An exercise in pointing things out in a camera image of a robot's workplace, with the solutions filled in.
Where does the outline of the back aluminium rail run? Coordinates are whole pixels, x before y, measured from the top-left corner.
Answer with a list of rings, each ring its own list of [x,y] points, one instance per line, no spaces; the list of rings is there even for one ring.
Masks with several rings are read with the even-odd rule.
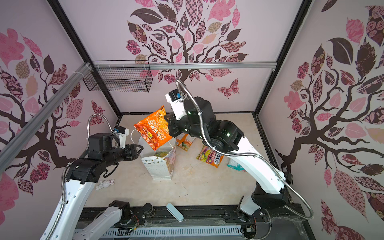
[[[145,64],[95,64],[96,68],[144,68],[148,70],[190,70],[190,69],[275,69],[276,62],[239,63],[145,63]]]

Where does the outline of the aluminium rail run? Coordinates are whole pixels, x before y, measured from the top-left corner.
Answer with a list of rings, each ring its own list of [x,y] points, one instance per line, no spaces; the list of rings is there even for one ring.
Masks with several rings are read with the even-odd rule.
[[[276,62],[239,63],[145,63],[145,64],[95,64],[96,68],[144,68],[148,70],[190,70],[190,69],[275,69]]]
[[[32,117],[10,143],[1,151],[1,173],[11,164],[18,153],[28,144],[44,122],[52,115],[54,110],[62,103],[70,91],[91,71],[89,63],[83,63],[56,94]]]

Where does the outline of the green yellow Fox's candy bag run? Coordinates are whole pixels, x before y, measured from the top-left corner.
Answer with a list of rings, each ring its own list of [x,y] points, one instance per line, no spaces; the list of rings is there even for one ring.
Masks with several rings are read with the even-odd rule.
[[[168,155],[168,153],[169,152],[167,152],[167,151],[156,152],[154,156],[158,157],[158,158],[164,158],[164,157],[166,157]]]

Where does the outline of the small white plush toy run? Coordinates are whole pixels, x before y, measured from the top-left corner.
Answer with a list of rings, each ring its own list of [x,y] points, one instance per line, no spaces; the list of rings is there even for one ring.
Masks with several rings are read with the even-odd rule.
[[[108,187],[111,187],[115,184],[115,180],[114,179],[111,179],[111,180],[102,180],[100,181],[100,183],[95,187],[96,191],[99,191],[101,189],[105,189],[105,188],[108,188]]]

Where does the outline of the light blue remote-like device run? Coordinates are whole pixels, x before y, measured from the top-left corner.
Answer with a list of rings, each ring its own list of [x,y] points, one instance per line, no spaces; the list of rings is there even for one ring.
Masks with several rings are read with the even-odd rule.
[[[166,205],[168,212],[178,221],[182,222],[184,220],[183,214],[171,203]]]

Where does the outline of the left aluminium rail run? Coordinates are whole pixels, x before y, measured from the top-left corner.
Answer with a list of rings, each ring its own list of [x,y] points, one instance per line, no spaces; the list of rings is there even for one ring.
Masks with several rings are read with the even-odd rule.
[[[56,94],[32,117],[10,143],[1,151],[1,173],[11,164],[18,153],[28,144],[44,122],[52,115],[54,110],[62,103],[70,91],[91,71],[89,63],[83,63]]]

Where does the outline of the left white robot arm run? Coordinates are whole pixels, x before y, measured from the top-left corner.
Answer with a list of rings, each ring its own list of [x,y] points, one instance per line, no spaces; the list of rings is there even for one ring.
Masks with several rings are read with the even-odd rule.
[[[62,174],[62,197],[41,238],[43,240],[98,240],[108,229],[121,221],[130,221],[130,204],[113,201],[109,207],[84,230],[75,233],[83,208],[101,177],[111,175],[107,168],[119,162],[136,160],[143,146],[127,145],[126,134],[113,131],[88,138],[88,147]]]

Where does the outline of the white paper gift bag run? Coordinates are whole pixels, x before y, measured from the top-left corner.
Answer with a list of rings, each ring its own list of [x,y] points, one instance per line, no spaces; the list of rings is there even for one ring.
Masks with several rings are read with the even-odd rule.
[[[171,180],[176,162],[176,139],[172,138],[156,151],[154,151],[142,137],[139,138],[138,145],[144,147],[140,153],[140,157],[153,180]],[[169,153],[164,158],[154,156],[156,152],[162,151]]]

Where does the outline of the orange white snack packet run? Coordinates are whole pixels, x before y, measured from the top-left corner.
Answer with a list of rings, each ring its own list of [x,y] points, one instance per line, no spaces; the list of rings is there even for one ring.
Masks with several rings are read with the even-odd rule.
[[[195,139],[195,137],[182,133],[176,137],[176,145],[187,152]]]

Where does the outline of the black knob on base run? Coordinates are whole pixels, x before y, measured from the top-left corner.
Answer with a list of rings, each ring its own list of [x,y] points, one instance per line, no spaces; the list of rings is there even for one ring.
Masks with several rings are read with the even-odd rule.
[[[149,217],[149,218],[156,214],[156,210],[151,203],[144,204],[143,211],[144,211],[145,217]]]

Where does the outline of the teal white snack packet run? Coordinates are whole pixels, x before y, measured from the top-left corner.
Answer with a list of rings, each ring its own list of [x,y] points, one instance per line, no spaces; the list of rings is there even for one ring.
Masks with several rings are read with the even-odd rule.
[[[229,167],[233,170],[239,171],[239,172],[246,172],[246,170],[239,163],[234,161],[233,159],[229,159],[227,167]]]

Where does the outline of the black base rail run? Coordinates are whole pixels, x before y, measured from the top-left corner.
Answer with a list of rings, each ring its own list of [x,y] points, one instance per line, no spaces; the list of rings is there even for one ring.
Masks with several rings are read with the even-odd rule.
[[[85,229],[107,208],[85,208],[76,229]],[[166,207],[156,207],[156,214],[145,217],[143,206],[132,207],[130,221],[121,221],[111,228],[150,228],[182,226],[240,226],[243,236],[211,237],[169,237],[163,239],[123,239],[123,240],[313,240],[315,236],[307,220],[294,215],[284,208],[275,210],[257,210],[247,216],[238,205],[216,206],[176,206],[184,220],[178,222]]]

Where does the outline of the orange chestnut snack bag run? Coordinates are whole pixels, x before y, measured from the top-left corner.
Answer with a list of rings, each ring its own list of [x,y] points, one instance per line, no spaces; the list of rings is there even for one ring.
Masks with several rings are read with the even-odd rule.
[[[165,115],[165,107],[161,106],[157,111],[134,125],[141,137],[154,151],[172,139]]]

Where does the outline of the pink Fox's candy bag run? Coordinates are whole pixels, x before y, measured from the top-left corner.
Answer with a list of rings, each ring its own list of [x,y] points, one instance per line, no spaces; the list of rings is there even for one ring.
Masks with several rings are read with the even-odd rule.
[[[196,159],[218,168],[223,160],[223,157],[223,155],[215,152],[210,147],[203,146]]]

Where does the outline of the left metal flex conduit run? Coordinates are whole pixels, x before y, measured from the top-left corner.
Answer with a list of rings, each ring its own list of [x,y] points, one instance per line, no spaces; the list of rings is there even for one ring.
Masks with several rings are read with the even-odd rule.
[[[86,150],[64,167],[60,183],[62,195],[47,228],[41,236],[42,240],[70,240],[72,238],[81,211],[93,187],[98,182],[98,180],[87,181],[87,178],[92,174],[92,169],[101,166],[104,162],[85,159],[85,156],[90,152],[91,121],[96,116],[104,119],[112,136],[116,136],[107,117],[103,114],[95,113],[89,117]]]

